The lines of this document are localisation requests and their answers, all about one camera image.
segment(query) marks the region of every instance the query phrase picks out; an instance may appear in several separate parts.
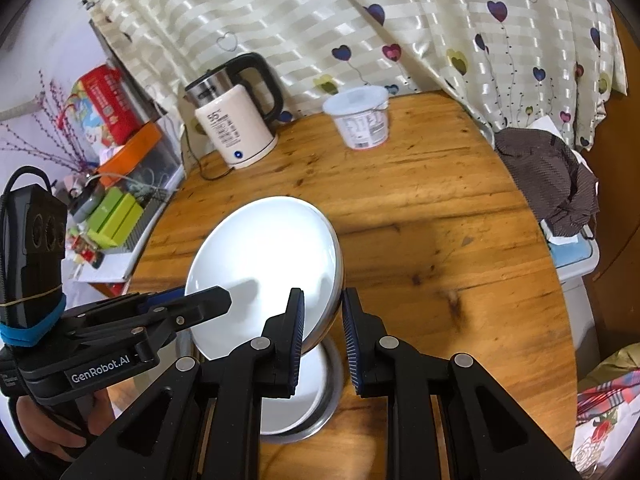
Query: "red plaid cloth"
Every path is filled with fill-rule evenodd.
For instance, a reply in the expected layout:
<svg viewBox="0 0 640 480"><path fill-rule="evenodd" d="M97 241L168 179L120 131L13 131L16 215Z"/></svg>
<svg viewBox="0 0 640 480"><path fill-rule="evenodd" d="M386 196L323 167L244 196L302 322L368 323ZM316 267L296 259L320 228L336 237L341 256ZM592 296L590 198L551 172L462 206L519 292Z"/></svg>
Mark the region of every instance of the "red plaid cloth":
<svg viewBox="0 0 640 480"><path fill-rule="evenodd" d="M631 402L640 395L640 370L634 370L608 383L578 394L576 426L603 415L623 402Z"/></svg>

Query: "plastic cup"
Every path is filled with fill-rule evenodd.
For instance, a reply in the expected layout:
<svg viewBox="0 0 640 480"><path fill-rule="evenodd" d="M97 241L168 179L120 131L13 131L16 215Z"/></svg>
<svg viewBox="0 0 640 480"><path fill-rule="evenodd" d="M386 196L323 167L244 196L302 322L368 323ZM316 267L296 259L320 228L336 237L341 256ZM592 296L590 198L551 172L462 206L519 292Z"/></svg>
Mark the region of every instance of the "plastic cup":
<svg viewBox="0 0 640 480"><path fill-rule="evenodd" d="M358 86L329 97L322 111L330 115L352 150L379 146L389 136L389 94L382 86Z"/></svg>

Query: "brown cloth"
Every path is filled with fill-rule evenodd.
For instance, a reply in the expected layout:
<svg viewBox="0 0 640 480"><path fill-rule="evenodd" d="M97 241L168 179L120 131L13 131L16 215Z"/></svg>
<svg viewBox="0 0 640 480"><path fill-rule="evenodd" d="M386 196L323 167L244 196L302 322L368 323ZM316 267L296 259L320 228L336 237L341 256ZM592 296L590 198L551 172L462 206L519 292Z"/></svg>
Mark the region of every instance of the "brown cloth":
<svg viewBox="0 0 640 480"><path fill-rule="evenodd" d="M543 130L506 128L495 149L536 220L554 236L573 236L598 212L598 179L562 139Z"/></svg>

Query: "orange box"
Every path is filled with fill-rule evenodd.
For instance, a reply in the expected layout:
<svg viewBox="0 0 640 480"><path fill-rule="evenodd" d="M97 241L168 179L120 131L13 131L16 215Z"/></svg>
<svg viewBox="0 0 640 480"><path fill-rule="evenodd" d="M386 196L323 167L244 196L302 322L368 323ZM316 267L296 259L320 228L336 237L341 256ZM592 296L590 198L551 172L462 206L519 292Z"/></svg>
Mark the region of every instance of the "orange box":
<svg viewBox="0 0 640 480"><path fill-rule="evenodd" d="M98 168L98 173L129 174L161 138L162 133L155 123L145 124L118 153ZM119 180L119 177L111 175L100 177L100 182L104 187L112 186Z"/></svg>

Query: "silver screw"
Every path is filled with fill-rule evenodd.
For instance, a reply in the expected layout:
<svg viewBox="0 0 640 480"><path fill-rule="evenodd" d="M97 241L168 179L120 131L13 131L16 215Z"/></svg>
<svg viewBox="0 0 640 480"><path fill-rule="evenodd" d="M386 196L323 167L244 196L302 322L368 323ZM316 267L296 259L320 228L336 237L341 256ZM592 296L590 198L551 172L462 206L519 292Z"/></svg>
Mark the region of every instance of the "silver screw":
<svg viewBox="0 0 640 480"><path fill-rule="evenodd" d="M462 368L469 368L474 359L469 354L458 354L453 358L453 362Z"/></svg>
<svg viewBox="0 0 640 480"><path fill-rule="evenodd" d="M380 346L382 346L382 348L388 348L389 350L392 350L393 348L398 348L399 344L400 342L398 341L398 339L396 339L392 335L385 335L384 337L380 338Z"/></svg>
<svg viewBox="0 0 640 480"><path fill-rule="evenodd" d="M181 357L175 362L175 367L181 372L188 372L196 365L193 357Z"/></svg>
<svg viewBox="0 0 640 480"><path fill-rule="evenodd" d="M271 341L268 337L256 337L251 339L251 348L254 350L264 350L268 348L271 344Z"/></svg>

